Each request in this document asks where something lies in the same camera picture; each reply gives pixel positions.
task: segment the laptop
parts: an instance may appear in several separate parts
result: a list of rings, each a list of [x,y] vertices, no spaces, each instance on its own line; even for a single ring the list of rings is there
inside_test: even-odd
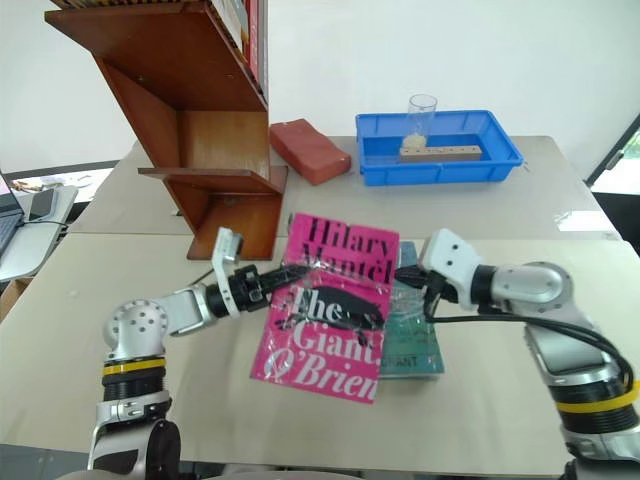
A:
[[[0,255],[23,223],[24,212],[0,172]]]

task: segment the pink book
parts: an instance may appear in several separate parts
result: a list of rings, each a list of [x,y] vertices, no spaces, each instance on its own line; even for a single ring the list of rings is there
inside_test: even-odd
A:
[[[273,294],[251,377],[372,403],[398,244],[396,232],[297,214],[284,263],[313,268]]]

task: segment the yellow ring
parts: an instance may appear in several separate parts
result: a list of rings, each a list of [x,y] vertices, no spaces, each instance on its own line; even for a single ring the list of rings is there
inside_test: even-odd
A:
[[[617,408],[628,407],[638,398],[640,381],[636,382],[630,392],[610,400],[590,403],[556,403],[556,408],[564,413],[598,413],[608,412]]]
[[[164,358],[156,358],[154,360],[144,360],[142,362],[122,363],[120,365],[111,365],[102,369],[102,375],[115,375],[117,373],[134,372],[136,370],[145,370],[147,368],[164,367],[167,362]]]

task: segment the red sponge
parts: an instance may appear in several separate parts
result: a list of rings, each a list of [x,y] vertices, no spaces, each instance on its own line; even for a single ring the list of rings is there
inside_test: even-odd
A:
[[[351,168],[351,155],[337,148],[304,119],[274,123],[269,128],[269,141],[312,185],[326,182]]]

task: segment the teal book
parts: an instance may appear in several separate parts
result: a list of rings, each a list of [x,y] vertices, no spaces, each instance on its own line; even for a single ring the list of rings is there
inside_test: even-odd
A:
[[[418,261],[413,242],[401,242],[401,267]],[[422,313],[422,294],[396,281],[385,324],[380,378],[433,378],[444,373],[436,331]]]

